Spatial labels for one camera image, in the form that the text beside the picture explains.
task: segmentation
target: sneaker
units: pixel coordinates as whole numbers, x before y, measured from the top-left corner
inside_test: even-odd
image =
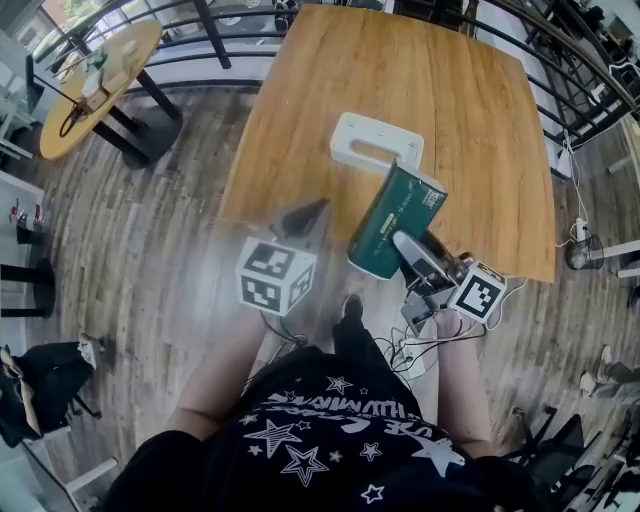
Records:
[[[604,382],[609,378],[609,368],[611,368],[611,347],[605,345],[600,354],[600,364],[596,373],[596,382]]]
[[[364,306],[362,299],[355,294],[347,295],[342,303],[342,318],[347,315],[356,316],[362,320],[362,314],[364,313]]]
[[[589,397],[596,390],[596,379],[593,378],[589,372],[584,372],[580,377],[580,389],[582,390],[582,396]]]

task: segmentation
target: round wooden table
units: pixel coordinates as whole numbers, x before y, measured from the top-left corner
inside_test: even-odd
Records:
[[[155,20],[144,20],[121,30],[101,46],[106,50],[107,58],[110,58],[110,55],[121,55],[121,49],[130,41],[135,42],[135,50],[130,57],[129,80],[112,93],[94,112],[78,121],[64,137],[60,136],[60,128],[74,105],[68,99],[58,96],[49,110],[40,136],[42,156],[50,160],[61,157],[78,145],[92,130],[122,151],[125,164],[132,169],[154,164],[169,150],[180,133],[182,115],[144,71],[144,66],[155,51],[161,36],[160,23]],[[70,98],[81,99],[86,76],[84,66],[81,64],[76,66],[63,85],[62,91]],[[135,79],[158,103],[158,106],[132,119],[118,109],[115,103]],[[103,122],[107,114],[127,129],[126,138]]]

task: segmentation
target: black chair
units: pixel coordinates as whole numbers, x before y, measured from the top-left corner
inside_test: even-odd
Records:
[[[513,409],[512,414],[517,416],[520,419],[520,423],[522,425],[522,430],[524,432],[524,443],[522,444],[520,449],[507,454],[506,455],[507,459],[513,460],[519,457],[520,459],[518,460],[518,463],[521,466],[524,466],[533,457],[535,457],[535,455],[538,453],[540,449],[540,443],[542,442],[544,435],[547,433],[547,430],[549,430],[549,426],[551,425],[553,418],[558,412],[558,409],[556,409],[555,407],[545,406],[544,412],[548,414],[549,417],[546,419],[546,421],[544,422],[544,425],[542,425],[542,428],[534,437],[531,432],[531,426],[527,421],[524,411],[519,407],[516,407],[515,409]]]
[[[522,410],[514,410],[514,414],[519,416],[522,421],[525,431],[525,443],[520,450],[508,454],[507,458],[515,459],[519,457],[519,464],[525,466],[536,481],[551,488],[567,471],[576,465],[585,452],[595,443],[601,432],[598,432],[585,446],[582,419],[579,414],[574,414],[553,437],[542,441],[557,413],[557,409],[546,407],[545,412],[549,417],[540,432],[533,437]]]
[[[585,490],[595,470],[595,466],[580,466],[560,479],[560,486],[552,495],[559,510],[564,510],[578,494]]]

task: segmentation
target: table leg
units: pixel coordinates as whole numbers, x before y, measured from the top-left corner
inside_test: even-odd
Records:
[[[158,105],[164,110],[171,119],[179,119],[180,111],[176,106],[171,103],[171,100],[167,98],[160,90],[160,87],[151,79],[147,72],[143,69],[138,75],[138,83],[149,93]]]
[[[125,160],[129,167],[140,169],[149,165],[149,158],[147,155],[131,144],[127,139],[118,135],[117,132],[112,130],[102,121],[93,127],[93,131],[100,135],[100,137],[106,140],[109,144],[122,151],[123,157],[130,157]]]
[[[32,309],[0,309],[0,317],[2,318],[34,318],[47,316],[47,310],[44,308]]]
[[[14,265],[0,265],[0,279],[33,285],[33,300],[35,308],[11,309],[2,308],[0,316],[3,318],[16,317],[44,317],[53,313],[56,303],[56,279],[51,262],[42,258],[35,268],[16,267]]]
[[[109,110],[109,115],[132,133],[136,133],[140,128],[133,119],[115,105]]]
[[[182,129],[182,114],[171,103],[160,88],[155,84],[146,71],[138,75],[138,82],[156,101],[158,105],[151,107],[140,114],[136,114],[135,121],[129,119],[122,112],[114,110],[113,117],[125,128],[130,130],[127,141],[142,149],[148,158],[146,166],[155,164],[173,146]],[[129,167],[135,168],[135,157],[124,154],[123,159]]]
[[[14,267],[13,265],[0,265],[0,278],[3,281],[18,283],[50,283],[48,277],[35,268]]]

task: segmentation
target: box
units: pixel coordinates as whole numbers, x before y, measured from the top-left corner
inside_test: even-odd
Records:
[[[285,316],[309,292],[318,256],[248,237],[236,265],[238,300]]]
[[[393,233],[402,230],[420,240],[446,198],[437,180],[394,162],[351,237],[348,261],[378,279],[390,279],[402,263]]]

